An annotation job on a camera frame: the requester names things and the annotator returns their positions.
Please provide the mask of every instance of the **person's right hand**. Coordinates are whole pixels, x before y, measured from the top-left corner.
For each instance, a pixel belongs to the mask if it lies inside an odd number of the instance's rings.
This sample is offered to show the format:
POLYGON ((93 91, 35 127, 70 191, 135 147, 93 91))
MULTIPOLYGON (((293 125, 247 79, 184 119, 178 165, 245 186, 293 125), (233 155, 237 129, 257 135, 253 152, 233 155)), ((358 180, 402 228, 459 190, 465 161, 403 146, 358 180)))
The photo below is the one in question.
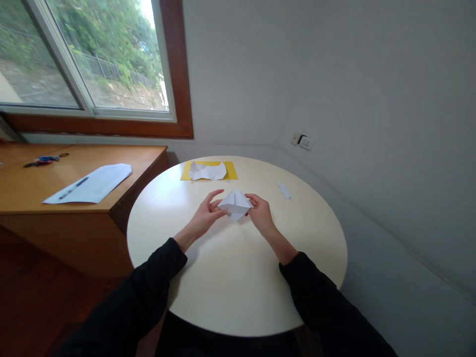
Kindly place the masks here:
POLYGON ((253 205, 253 208, 248 211, 248 214, 259 232, 265 238, 266 236, 277 232, 278 229, 274 225, 273 218, 271 217, 271 210, 268 201, 265 201, 260 196, 253 193, 246 193, 245 196, 249 198, 250 203, 253 205))

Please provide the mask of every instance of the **electrical outlet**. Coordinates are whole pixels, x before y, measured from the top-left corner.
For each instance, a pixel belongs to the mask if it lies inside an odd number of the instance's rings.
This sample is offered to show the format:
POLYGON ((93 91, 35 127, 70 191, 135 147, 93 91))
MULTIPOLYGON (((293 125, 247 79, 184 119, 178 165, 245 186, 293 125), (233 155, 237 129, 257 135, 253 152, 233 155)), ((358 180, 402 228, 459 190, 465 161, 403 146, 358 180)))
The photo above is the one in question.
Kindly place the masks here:
POLYGON ((316 141, 309 136, 303 136, 299 142, 299 147, 311 151, 316 141))
POLYGON ((291 144, 296 146, 299 144, 299 139, 301 138, 302 134, 298 133, 297 131, 294 132, 293 139, 291 140, 291 144))

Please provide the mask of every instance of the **folded paper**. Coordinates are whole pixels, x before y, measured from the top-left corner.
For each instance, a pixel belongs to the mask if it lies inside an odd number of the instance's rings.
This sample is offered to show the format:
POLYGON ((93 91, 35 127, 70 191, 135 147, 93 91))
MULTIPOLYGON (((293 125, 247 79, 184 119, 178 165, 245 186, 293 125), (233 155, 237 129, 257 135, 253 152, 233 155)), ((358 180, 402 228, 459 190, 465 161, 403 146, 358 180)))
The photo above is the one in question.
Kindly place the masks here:
POLYGON ((219 204, 218 207, 226 209, 227 215, 234 222, 238 222, 253 206, 240 190, 231 191, 219 204))
POLYGON ((224 163, 220 163, 218 166, 208 166, 197 164, 195 161, 190 165, 188 175, 192 180, 197 179, 212 179, 218 180, 225 177, 227 174, 227 168, 224 163))
MULTIPOLYGON (((191 176, 189 175, 190 173, 190 168, 192 166, 192 163, 194 161, 188 161, 185 163, 185 167, 182 172, 182 176, 180 177, 180 180, 193 180, 191 176)), ((195 161, 195 164, 197 165, 205 165, 205 166, 219 166, 221 164, 225 165, 225 168, 227 169, 227 172, 225 176, 222 179, 238 179, 237 172, 235 171, 235 167, 233 165, 233 161, 195 161)))
POLYGON ((281 190, 281 193, 283 194, 285 199, 291 199, 292 196, 288 191, 288 188, 284 185, 284 183, 278 183, 279 189, 281 190))

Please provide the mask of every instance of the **small white paper piece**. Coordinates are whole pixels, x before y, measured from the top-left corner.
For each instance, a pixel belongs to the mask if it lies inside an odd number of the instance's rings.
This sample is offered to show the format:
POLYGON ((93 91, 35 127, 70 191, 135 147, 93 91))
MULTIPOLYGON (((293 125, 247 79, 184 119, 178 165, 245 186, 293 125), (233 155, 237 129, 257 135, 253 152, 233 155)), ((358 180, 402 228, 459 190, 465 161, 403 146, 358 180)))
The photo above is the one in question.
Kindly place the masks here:
POLYGON ((291 194, 289 193, 288 189, 284 185, 284 183, 279 182, 278 183, 279 189, 281 190, 281 193, 283 194, 285 199, 290 199, 292 198, 291 194))
POLYGON ((47 198, 43 203, 99 203, 131 173, 132 166, 128 164, 101 166, 89 175, 47 198))
POLYGON ((227 215, 234 222, 238 222, 253 206, 240 190, 231 191, 219 204, 218 207, 226 209, 227 215))
POLYGON ((197 164, 193 161, 190 165, 190 170, 188 175, 192 180, 197 179, 212 179, 218 180, 225 177, 227 174, 227 167, 222 162, 218 166, 207 166, 202 164, 197 164))

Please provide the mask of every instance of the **table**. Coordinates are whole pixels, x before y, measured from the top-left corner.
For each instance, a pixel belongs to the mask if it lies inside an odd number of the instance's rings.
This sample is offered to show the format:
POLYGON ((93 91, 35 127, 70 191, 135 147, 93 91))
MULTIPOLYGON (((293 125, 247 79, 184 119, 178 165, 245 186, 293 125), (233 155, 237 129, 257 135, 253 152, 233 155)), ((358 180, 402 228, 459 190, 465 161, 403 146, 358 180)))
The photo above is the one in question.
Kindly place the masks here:
POLYGON ((0 244, 26 240, 88 276, 132 271, 127 220, 143 188, 169 168, 166 146, 15 143, 0 145, 0 162, 0 244), (61 153, 69 156, 23 167, 39 156, 61 153), (42 203, 98 167, 118 163, 132 165, 132 174, 100 203, 42 203))
MULTIPOLYGON (((269 201, 274 222, 297 250, 340 287, 347 268, 344 233, 332 209, 307 183, 263 161, 213 156, 204 161, 233 161, 238 180, 180 181, 185 163, 153 179, 137 198, 129 217, 127 246, 134 267, 193 216, 199 203, 216 189, 256 193, 269 201), (286 185, 286 200, 278 188, 286 185)), ((218 220, 187 251, 188 262, 170 286, 170 311, 217 333, 256 337, 302 325, 278 259, 249 217, 234 223, 218 220)))

